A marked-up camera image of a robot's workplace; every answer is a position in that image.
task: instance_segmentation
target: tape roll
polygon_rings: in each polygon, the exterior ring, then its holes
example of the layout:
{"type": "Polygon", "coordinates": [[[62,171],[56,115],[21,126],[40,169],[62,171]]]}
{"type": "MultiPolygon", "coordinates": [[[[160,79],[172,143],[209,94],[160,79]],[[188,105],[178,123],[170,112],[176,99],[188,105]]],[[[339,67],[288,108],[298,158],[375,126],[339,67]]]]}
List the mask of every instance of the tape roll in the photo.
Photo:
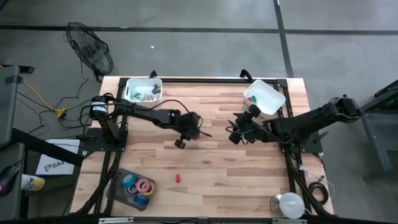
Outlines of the tape roll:
{"type": "Polygon", "coordinates": [[[148,179],[144,179],[144,178],[142,178],[142,179],[139,179],[138,181],[137,181],[137,190],[138,190],[138,192],[140,192],[140,193],[145,193],[145,192],[148,192],[148,190],[150,189],[150,183],[149,183],[149,180],[148,179]]]}
{"type": "Polygon", "coordinates": [[[140,204],[140,205],[147,205],[149,202],[149,199],[136,195],[134,197],[134,202],[136,202],[137,204],[140,204]]]}
{"type": "Polygon", "coordinates": [[[130,187],[126,187],[125,189],[126,189],[127,194],[130,194],[130,195],[138,194],[138,190],[137,190],[136,184],[133,184],[130,187]]]}
{"type": "Polygon", "coordinates": [[[152,193],[154,193],[155,190],[155,184],[153,182],[150,183],[150,189],[148,192],[144,193],[145,196],[150,196],[152,193]]]}
{"type": "Polygon", "coordinates": [[[131,187],[136,183],[137,177],[134,174],[128,174],[123,177],[122,185],[124,187],[131,187]]]}

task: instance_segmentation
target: yellow cable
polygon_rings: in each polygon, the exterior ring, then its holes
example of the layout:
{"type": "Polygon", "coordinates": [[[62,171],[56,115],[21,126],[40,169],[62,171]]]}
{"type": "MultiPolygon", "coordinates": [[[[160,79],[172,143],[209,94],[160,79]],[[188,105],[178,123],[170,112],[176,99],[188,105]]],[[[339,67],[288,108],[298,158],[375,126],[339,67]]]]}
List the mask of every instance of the yellow cable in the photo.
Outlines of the yellow cable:
{"type": "Polygon", "coordinates": [[[48,109],[51,109],[51,110],[53,110],[54,112],[56,112],[57,118],[62,118],[62,117],[64,117],[64,116],[67,114],[67,110],[66,110],[65,108],[62,108],[62,109],[55,109],[55,108],[53,108],[52,106],[50,106],[48,103],[46,103],[46,102],[43,100],[43,98],[40,96],[40,94],[39,94],[33,87],[31,87],[27,82],[24,82],[24,83],[25,83],[26,86],[28,86],[28,87],[30,88],[30,90],[32,90],[32,91],[37,95],[37,97],[39,97],[40,101],[43,102],[44,105],[45,105],[48,109]]]}

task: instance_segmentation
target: concrete floor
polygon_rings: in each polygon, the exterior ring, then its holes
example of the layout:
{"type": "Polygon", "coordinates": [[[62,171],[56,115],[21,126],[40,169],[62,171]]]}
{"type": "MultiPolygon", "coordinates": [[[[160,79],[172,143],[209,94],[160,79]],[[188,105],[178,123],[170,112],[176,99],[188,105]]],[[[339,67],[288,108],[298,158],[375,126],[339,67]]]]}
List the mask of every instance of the concrete floor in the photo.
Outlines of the concrete floor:
{"type": "MultiPolygon", "coordinates": [[[[394,0],[280,0],[280,6],[286,29],[398,29],[398,2],[394,0]]],[[[88,26],[277,28],[272,0],[13,0],[0,12],[0,22],[6,23],[64,26],[70,21],[88,26]]],[[[149,75],[155,69],[159,75],[235,77],[245,68],[256,77],[287,76],[278,34],[97,34],[111,50],[112,75],[149,75]]],[[[294,77],[304,78],[312,108],[342,94],[363,105],[375,91],[397,79],[396,35],[287,35],[287,44],[294,77]]],[[[36,67],[24,79],[51,105],[74,95],[82,82],[80,61],[64,42],[63,32],[0,30],[0,49],[1,63],[36,67]]],[[[79,100],[63,104],[66,108],[99,92],[100,84],[90,69],[83,66],[83,74],[90,80],[79,100]]],[[[25,86],[20,91],[34,97],[25,86]]],[[[68,116],[77,118],[78,112],[68,116]]],[[[41,138],[81,133],[60,127],[53,114],[44,118],[50,131],[41,138]]],[[[15,127],[29,131],[38,124],[36,114],[17,105],[15,127]]],[[[364,174],[378,169],[378,163],[361,122],[334,124],[326,130],[330,133],[322,144],[326,174],[336,188],[335,213],[398,222],[397,182],[365,184],[362,180],[364,174]]],[[[30,214],[59,215],[70,191],[33,198],[30,214]]]]}

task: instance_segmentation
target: black fan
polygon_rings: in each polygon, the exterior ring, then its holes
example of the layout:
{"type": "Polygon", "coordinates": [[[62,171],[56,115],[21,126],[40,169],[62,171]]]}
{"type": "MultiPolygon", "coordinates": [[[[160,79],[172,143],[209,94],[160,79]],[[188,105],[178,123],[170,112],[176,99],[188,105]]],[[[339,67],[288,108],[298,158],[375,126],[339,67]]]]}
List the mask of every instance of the black fan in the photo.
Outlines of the black fan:
{"type": "Polygon", "coordinates": [[[94,71],[97,81],[102,82],[98,77],[112,72],[113,61],[108,45],[87,26],[79,22],[68,23],[66,37],[80,60],[94,71]]]}

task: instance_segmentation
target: butcher block tabletop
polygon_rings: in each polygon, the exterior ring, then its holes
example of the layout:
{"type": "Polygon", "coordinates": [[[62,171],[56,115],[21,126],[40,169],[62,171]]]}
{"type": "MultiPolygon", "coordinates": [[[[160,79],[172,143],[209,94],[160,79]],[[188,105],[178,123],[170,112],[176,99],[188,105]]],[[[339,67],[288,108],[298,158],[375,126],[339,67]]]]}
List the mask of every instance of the butcher block tabletop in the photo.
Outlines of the butcher block tabletop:
{"type": "MultiPolygon", "coordinates": [[[[104,77],[99,94],[110,92],[116,96],[119,79],[104,77]]],[[[288,78],[287,84],[294,116],[309,111],[303,79],[288,78]]],[[[179,149],[174,146],[179,133],[128,117],[127,145],[119,168],[154,179],[157,191],[143,212],[114,201],[112,216],[274,217],[269,206],[270,198],[289,192],[285,157],[280,152],[279,144],[255,142],[235,145],[228,140],[229,133],[225,131],[225,127],[229,126],[228,120],[235,119],[233,113],[247,110],[243,92],[249,85],[163,83],[163,99],[179,100],[190,111],[198,113],[203,118],[201,130],[213,137],[201,135],[196,141],[185,141],[185,149],[179,149]],[[175,180],[176,174],[180,175],[179,184],[175,180]]],[[[157,109],[161,108],[179,109],[186,113],[181,105],[172,101],[157,109]]],[[[277,115],[262,119],[271,118],[277,118],[277,115]]],[[[104,152],[94,152],[83,161],[71,212],[81,208],[97,188],[103,159],[104,152]]],[[[319,158],[302,154],[302,160],[310,172],[325,175],[319,158]]],[[[306,180],[309,184],[318,179],[306,174],[306,180]]],[[[107,188],[101,211],[106,205],[107,188]]],[[[330,200],[325,208],[333,213],[330,200]]]]}

